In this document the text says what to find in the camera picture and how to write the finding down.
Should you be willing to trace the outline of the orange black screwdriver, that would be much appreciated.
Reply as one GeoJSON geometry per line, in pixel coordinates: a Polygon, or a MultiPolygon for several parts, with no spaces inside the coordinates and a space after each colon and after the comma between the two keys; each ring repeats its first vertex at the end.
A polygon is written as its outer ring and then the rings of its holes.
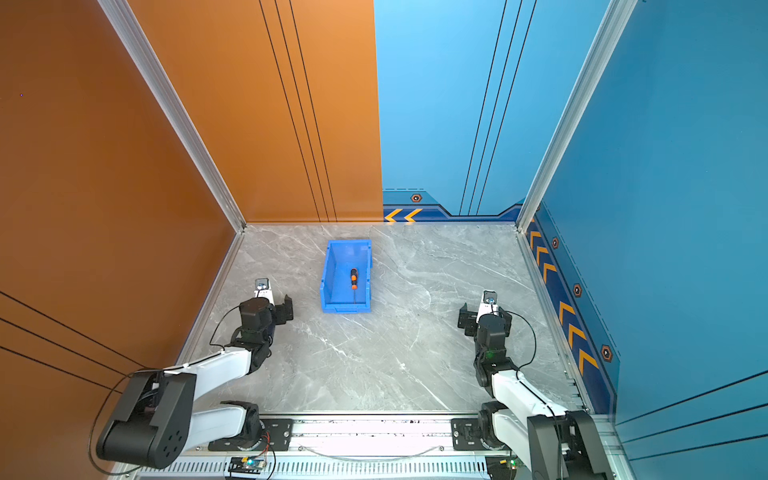
{"type": "Polygon", "coordinates": [[[351,289],[352,290],[357,290],[358,289],[358,279],[359,279],[358,270],[356,268],[353,268],[350,271],[350,282],[351,282],[351,289]]]}

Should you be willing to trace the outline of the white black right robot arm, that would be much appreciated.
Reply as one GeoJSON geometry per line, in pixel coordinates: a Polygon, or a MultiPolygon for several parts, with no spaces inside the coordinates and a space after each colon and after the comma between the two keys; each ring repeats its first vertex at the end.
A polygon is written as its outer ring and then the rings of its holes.
{"type": "Polygon", "coordinates": [[[507,356],[515,316],[493,298],[459,309],[457,327],[474,340],[476,379],[491,397],[478,412],[482,441],[509,449],[534,479],[612,479],[593,417],[546,397],[507,356]]]}

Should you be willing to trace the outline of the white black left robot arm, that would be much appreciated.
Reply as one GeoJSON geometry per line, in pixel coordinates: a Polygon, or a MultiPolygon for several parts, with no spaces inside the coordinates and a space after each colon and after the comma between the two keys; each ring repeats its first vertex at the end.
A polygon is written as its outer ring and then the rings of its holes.
{"type": "Polygon", "coordinates": [[[209,392],[260,369],[271,355],[276,327],[294,318],[292,298],[277,304],[269,289],[236,309],[241,324],[216,353],[129,375],[98,440],[88,445],[92,461],[164,469],[183,452],[217,441],[241,451],[266,447],[257,404],[229,400],[209,410],[194,408],[209,392]]]}

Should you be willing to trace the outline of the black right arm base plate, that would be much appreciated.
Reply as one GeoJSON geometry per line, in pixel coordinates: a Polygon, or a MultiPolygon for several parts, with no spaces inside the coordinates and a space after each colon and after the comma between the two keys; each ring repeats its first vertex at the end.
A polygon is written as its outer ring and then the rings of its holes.
{"type": "Polygon", "coordinates": [[[450,420],[451,441],[455,451],[503,451],[508,447],[483,436],[477,417],[455,417],[450,420]]]}

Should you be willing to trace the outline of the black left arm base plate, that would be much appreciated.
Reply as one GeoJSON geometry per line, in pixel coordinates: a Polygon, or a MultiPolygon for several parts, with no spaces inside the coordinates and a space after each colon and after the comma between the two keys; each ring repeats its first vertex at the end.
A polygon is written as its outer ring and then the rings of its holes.
{"type": "Polygon", "coordinates": [[[264,450],[286,452],[289,450],[294,420],[291,418],[261,419],[257,429],[258,435],[253,439],[244,434],[236,437],[222,438],[212,441],[207,448],[212,452],[246,452],[259,453],[264,450]]]}

